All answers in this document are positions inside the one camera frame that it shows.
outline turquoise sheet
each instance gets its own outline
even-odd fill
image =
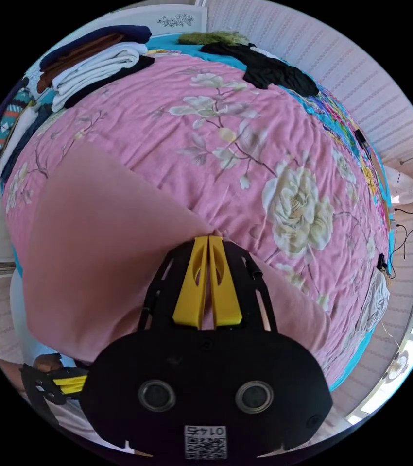
[[[239,60],[237,60],[234,57],[229,57],[229,56],[224,56],[224,55],[213,55],[210,53],[204,53],[200,52],[201,46],[198,45],[180,45],[177,43],[177,39],[179,37],[179,34],[172,34],[168,36],[162,36],[162,37],[154,37],[149,40],[147,43],[148,50],[154,50],[154,49],[166,49],[166,50],[179,50],[182,53],[185,53],[190,56],[194,57],[199,57],[202,58],[205,61],[213,61],[213,62],[220,62],[224,63],[226,65],[230,65],[234,68],[241,69],[245,71],[246,66]],[[357,148],[357,143],[355,140],[354,135],[352,134],[351,131],[348,130],[347,126],[341,121],[341,116],[338,115],[338,111],[340,111],[344,117],[349,117],[347,115],[347,112],[345,109],[337,103],[335,98],[323,87],[318,85],[321,93],[319,95],[319,98],[302,98],[300,95],[296,94],[295,92],[285,89],[289,94],[291,94],[294,98],[296,98],[302,106],[305,108],[307,113],[311,115],[315,115],[321,122],[322,124],[329,130],[332,134],[335,135],[343,144],[345,144],[347,147],[351,149],[351,152],[353,154],[357,153],[359,150]],[[331,115],[328,114],[328,109],[330,106],[331,108],[336,107],[336,111],[332,112]],[[383,165],[381,163],[381,159],[379,155],[375,152],[375,155],[378,157],[378,160],[380,162],[380,166],[383,170],[383,175],[384,169]],[[358,162],[358,165],[360,166],[360,162],[358,158],[355,156],[356,161]],[[4,191],[4,186],[1,183],[1,191]],[[382,194],[383,199],[387,202],[388,207],[391,207],[391,197],[389,192],[385,192],[383,189],[383,186],[380,184],[380,191]],[[394,249],[394,233],[391,232],[389,236],[389,255]],[[20,265],[20,262],[17,257],[17,253],[15,249],[13,248],[14,252],[14,260],[18,269],[18,272],[20,276],[22,277],[22,266]],[[389,271],[391,271],[391,263],[388,263],[388,268]],[[335,388],[337,388],[339,385],[341,385],[344,380],[349,376],[349,374],[352,372],[354,367],[357,365],[359,362],[360,358],[362,357],[364,351],[366,350],[370,338],[372,337],[373,332],[375,329],[370,331],[369,333],[366,334],[365,338],[362,340],[361,344],[359,345],[357,352],[355,355],[352,357],[352,359],[349,361],[347,367],[344,370],[344,373],[341,375],[341,377],[330,387],[330,390],[333,391]]]

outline curtain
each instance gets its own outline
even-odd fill
[[[411,204],[413,202],[413,178],[395,168],[384,165],[393,204]]]

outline pink floral bedspread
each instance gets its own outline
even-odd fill
[[[91,142],[322,306],[331,384],[364,336],[357,321],[387,230],[348,150],[286,91],[255,89],[242,75],[158,57],[53,115],[5,186],[10,236],[22,262],[41,189],[75,141]]]

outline green fuzzy item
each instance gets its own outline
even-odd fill
[[[237,31],[216,31],[214,33],[189,33],[182,34],[177,40],[178,44],[187,45],[208,45],[216,42],[222,42],[226,45],[248,45],[249,39]]]

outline pink cloth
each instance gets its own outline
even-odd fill
[[[43,188],[24,263],[32,335],[93,361],[135,330],[166,253],[214,228],[89,144],[69,152]],[[329,317],[263,262],[280,333],[316,357]]]
[[[92,143],[317,303],[330,318],[322,367],[333,383],[360,342],[356,325],[378,254],[388,254],[387,229],[348,149],[284,89],[255,89],[242,77],[222,63],[159,57],[54,115],[23,149],[5,187],[8,230],[27,274],[43,190],[72,148]],[[85,167],[69,184],[92,199],[80,180]],[[145,204],[137,214],[149,222]],[[107,248],[118,233],[105,228],[105,208],[86,224],[106,232],[100,241]],[[290,312],[278,304],[277,312]]]

